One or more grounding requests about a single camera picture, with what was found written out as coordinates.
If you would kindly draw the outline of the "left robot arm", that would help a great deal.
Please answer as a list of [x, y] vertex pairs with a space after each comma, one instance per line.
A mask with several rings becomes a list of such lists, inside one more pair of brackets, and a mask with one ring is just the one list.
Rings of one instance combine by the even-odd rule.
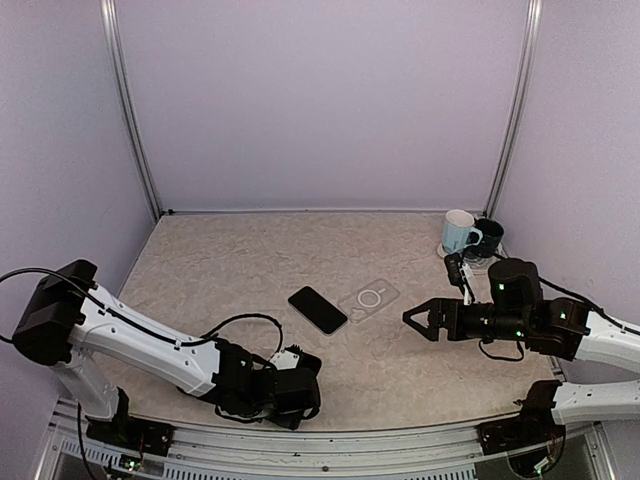
[[96, 265], [79, 259], [58, 270], [27, 267], [2, 275], [3, 281], [42, 277], [5, 341], [56, 371], [87, 418], [118, 444], [133, 443], [140, 424], [128, 413], [125, 392], [93, 360], [95, 352], [174, 385], [230, 421], [295, 430], [319, 414], [319, 358], [278, 345], [265, 359], [217, 329], [200, 337], [179, 332], [126, 306], [95, 281], [96, 272]]

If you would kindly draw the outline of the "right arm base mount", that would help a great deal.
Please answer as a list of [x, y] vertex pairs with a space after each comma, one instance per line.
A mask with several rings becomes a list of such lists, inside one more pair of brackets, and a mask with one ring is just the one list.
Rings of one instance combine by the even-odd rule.
[[564, 425], [537, 417], [510, 417], [484, 422], [476, 427], [485, 456], [518, 450], [562, 438]]

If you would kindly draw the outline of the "phone from clear case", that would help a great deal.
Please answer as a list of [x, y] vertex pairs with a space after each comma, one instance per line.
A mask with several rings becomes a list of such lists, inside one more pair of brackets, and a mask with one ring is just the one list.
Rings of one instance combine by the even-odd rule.
[[348, 317], [310, 286], [304, 286], [288, 298], [288, 304], [324, 335], [341, 329]]

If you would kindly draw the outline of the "clear phone case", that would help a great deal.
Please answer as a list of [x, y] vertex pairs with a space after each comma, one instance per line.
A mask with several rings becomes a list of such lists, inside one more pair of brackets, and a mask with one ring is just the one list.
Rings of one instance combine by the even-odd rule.
[[399, 290], [388, 280], [379, 278], [356, 289], [338, 301], [338, 308], [352, 323], [361, 323], [395, 302]]

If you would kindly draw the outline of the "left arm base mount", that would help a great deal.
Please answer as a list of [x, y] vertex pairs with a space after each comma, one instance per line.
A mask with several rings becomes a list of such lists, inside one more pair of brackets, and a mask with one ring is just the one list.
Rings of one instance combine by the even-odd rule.
[[90, 420], [86, 434], [90, 439], [108, 445], [167, 457], [174, 431], [175, 428], [167, 423], [127, 417], [114, 418], [110, 422]]

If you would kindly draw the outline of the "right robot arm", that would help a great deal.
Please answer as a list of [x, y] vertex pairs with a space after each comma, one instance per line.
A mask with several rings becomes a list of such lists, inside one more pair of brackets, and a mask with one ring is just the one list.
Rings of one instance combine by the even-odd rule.
[[[477, 303], [459, 255], [445, 266], [451, 285], [464, 299], [432, 298], [406, 312], [403, 322], [431, 342], [445, 335], [451, 342], [476, 340], [481, 346], [513, 341], [519, 352], [531, 351], [566, 361], [608, 364], [639, 370], [639, 329], [608, 316], [585, 297], [562, 290], [546, 300], [546, 280], [534, 263], [501, 258], [489, 266], [491, 302]], [[639, 383], [626, 381], [577, 384], [560, 380], [535, 382], [508, 418], [478, 425], [484, 453], [498, 453], [550, 441], [572, 423], [636, 419]]]

